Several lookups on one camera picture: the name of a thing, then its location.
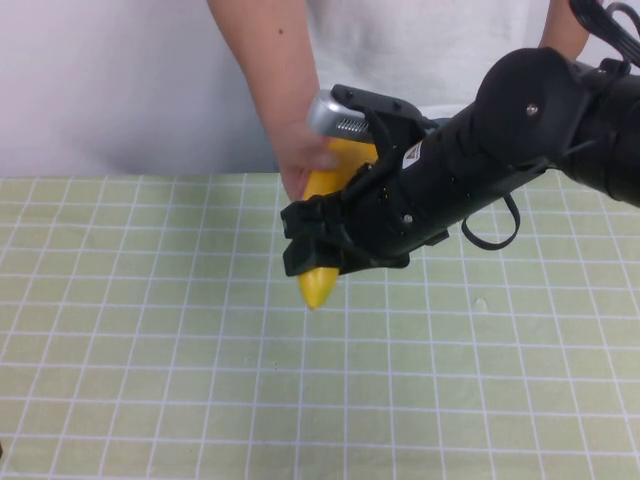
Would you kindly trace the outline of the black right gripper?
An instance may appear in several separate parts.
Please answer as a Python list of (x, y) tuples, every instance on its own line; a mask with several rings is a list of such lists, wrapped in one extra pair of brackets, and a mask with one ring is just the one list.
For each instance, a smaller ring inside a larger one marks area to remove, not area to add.
[(419, 162), (423, 140), (392, 148), (363, 165), (342, 192), (295, 201), (280, 212), (289, 241), (283, 252), (287, 276), (316, 268), (339, 275), (376, 268), (402, 269), (410, 253), (449, 238), (446, 227), (429, 225), (426, 209), (409, 196), (417, 184), (404, 171)]

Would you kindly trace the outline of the person's right hand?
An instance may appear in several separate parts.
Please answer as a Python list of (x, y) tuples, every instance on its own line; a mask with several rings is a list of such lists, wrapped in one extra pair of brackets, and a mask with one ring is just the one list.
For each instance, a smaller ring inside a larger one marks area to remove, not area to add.
[(329, 141), (314, 133), (305, 121), (277, 127), (269, 134), (276, 154), (281, 181), (288, 198), (303, 198), (309, 177), (314, 171), (334, 171), (339, 165)]

